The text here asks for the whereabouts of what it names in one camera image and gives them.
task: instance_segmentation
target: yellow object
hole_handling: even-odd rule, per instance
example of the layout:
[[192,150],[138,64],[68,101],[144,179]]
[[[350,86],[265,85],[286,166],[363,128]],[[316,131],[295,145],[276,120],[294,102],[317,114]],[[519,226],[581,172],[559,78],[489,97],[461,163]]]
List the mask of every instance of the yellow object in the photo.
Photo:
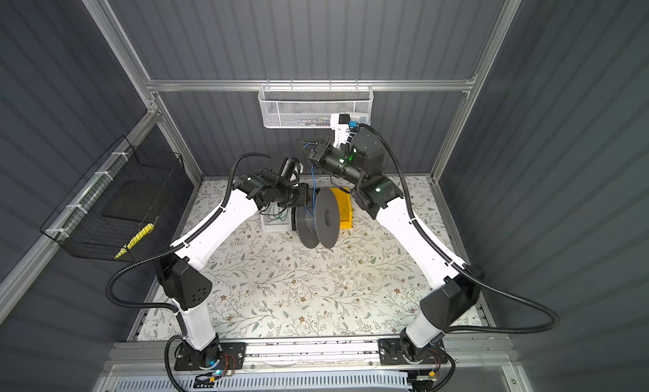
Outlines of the yellow object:
[[345,193],[338,188],[332,188],[336,201],[338,201],[338,211],[340,212],[340,228],[352,228],[352,198],[349,193]]
[[144,238],[145,235],[147,235],[147,234],[149,234],[149,233],[151,233],[153,231],[153,227],[154,227],[153,223],[149,223],[148,225],[144,226],[144,228],[142,230],[140,230],[139,233],[135,234],[133,236],[133,238],[130,239],[128,244],[126,244],[124,247],[122,247],[121,250],[119,250],[119,252],[115,256],[115,258],[117,259],[117,258],[121,257],[124,253],[126,253],[126,251],[133,248],[135,246],[135,244],[138,243],[138,241],[140,241],[141,239]]

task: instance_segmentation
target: yellow bin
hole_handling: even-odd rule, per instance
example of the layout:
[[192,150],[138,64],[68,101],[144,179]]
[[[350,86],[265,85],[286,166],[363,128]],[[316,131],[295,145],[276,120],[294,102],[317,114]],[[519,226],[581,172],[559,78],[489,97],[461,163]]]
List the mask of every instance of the yellow bin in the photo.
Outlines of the yellow bin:
[[340,212],[340,228],[352,228],[352,198],[349,193],[333,187],[331,189],[336,195],[338,201],[338,211]]

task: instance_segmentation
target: black wire basket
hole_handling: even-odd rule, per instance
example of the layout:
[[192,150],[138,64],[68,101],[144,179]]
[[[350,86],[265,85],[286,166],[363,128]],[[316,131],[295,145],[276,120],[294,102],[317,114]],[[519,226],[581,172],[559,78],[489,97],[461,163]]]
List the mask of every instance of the black wire basket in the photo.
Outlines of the black wire basket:
[[169,246],[191,189],[180,154],[129,145],[112,156],[40,230],[73,257],[140,261]]

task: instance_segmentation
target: blue cable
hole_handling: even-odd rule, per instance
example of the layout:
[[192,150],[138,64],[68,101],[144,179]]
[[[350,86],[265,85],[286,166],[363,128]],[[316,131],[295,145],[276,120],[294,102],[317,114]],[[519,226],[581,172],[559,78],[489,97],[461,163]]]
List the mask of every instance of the blue cable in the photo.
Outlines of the blue cable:
[[312,218],[315,218],[315,175],[313,174],[313,166],[312,165],[311,165],[311,176],[313,177],[313,197],[312,197],[313,214],[311,214],[309,209],[306,208],[306,205],[304,205],[304,210],[306,210],[306,213],[309,213],[309,216],[311,216]]

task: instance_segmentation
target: gray corrugated wall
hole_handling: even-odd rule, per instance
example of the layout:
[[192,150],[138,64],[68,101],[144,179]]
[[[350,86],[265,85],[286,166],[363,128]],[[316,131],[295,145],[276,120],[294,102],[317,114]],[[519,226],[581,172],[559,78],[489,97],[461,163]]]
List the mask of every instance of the gray corrugated wall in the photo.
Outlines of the gray corrugated wall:
[[[450,121],[462,99],[461,92],[375,93],[372,126],[394,150],[406,172],[430,172]],[[162,98],[183,138],[206,176],[226,176],[243,153],[276,151],[299,155],[295,140],[331,136],[322,128],[265,128],[256,93],[162,93]],[[241,168],[256,169],[262,159],[249,158]],[[386,156],[385,170],[394,171]]]
[[[502,1],[109,0],[153,79],[351,80],[470,78]],[[253,93],[162,97],[207,176],[327,134],[264,128]],[[406,172],[429,172],[460,99],[377,93],[372,125]]]
[[[0,35],[3,279],[49,212],[146,109],[80,0],[0,0]],[[157,129],[148,140],[166,145]],[[54,256],[0,324],[0,389],[92,388],[137,314],[104,296],[120,266]],[[119,295],[141,300],[152,278],[125,277]]]
[[109,1],[153,79],[460,79],[503,0]]
[[80,0],[0,0],[0,280],[146,111]]
[[[169,151],[157,127],[142,142]],[[177,226],[189,200],[189,178],[178,185],[186,199],[168,205],[164,226]],[[92,389],[113,343],[124,341],[136,309],[113,305],[104,287],[122,263],[72,258],[59,251],[11,314],[0,324],[0,389],[9,391],[79,391]],[[116,294],[144,299],[155,274],[144,266],[120,278]]]
[[441,179],[536,391],[646,390],[648,2],[524,0]]

